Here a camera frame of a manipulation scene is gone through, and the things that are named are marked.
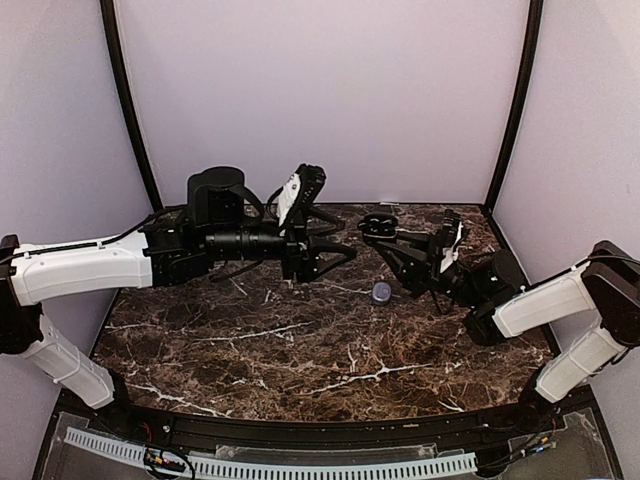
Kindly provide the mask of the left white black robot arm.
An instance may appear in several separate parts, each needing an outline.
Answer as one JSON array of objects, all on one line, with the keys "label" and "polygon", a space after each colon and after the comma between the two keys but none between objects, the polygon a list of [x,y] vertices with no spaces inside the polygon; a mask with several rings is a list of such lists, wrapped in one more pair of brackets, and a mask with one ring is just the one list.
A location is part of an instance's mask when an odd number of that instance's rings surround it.
[{"label": "left white black robot arm", "polygon": [[308,283],[356,256],[331,235],[340,219],[317,208],[326,175],[302,164],[262,202],[235,167],[191,176],[182,205],[149,215],[110,237],[54,245],[1,241],[1,350],[32,361],[70,390],[120,436],[141,427],[126,386],[67,340],[45,315],[53,298],[119,288],[182,285],[208,275],[217,263],[250,270],[277,261],[287,280]]}]

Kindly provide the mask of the purple earbud charging case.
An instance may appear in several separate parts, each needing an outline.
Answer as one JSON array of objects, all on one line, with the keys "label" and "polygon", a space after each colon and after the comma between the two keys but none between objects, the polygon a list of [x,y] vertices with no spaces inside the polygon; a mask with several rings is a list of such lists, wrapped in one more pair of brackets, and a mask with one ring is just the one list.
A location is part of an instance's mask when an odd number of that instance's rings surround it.
[{"label": "purple earbud charging case", "polygon": [[376,282],[371,289],[371,302],[377,306],[384,306],[390,303],[392,298],[392,288],[384,281]]}]

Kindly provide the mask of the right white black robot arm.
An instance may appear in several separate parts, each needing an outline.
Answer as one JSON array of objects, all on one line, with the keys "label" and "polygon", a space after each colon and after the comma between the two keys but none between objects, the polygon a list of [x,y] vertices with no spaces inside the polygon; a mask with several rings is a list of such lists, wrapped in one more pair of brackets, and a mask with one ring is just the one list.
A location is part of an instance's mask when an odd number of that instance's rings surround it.
[{"label": "right white black robot arm", "polygon": [[610,241],[528,287],[508,250],[471,267],[459,261],[466,230],[453,211],[446,211],[433,234],[401,232],[390,214],[369,214],[358,228],[412,297],[441,294],[468,309],[463,324],[478,345],[496,345],[579,312],[595,313],[594,324],[523,389],[510,413],[511,426],[521,434],[534,432],[573,388],[639,345],[639,263]]}]

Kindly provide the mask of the black earbud charging case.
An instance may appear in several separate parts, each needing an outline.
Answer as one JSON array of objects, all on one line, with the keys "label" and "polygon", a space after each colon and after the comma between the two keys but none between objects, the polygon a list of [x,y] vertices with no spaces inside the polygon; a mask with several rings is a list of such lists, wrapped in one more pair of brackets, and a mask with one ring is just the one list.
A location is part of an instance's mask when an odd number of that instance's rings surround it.
[{"label": "black earbud charging case", "polygon": [[358,223],[358,230],[362,236],[370,240],[395,239],[397,227],[398,219],[388,213],[370,213]]}]

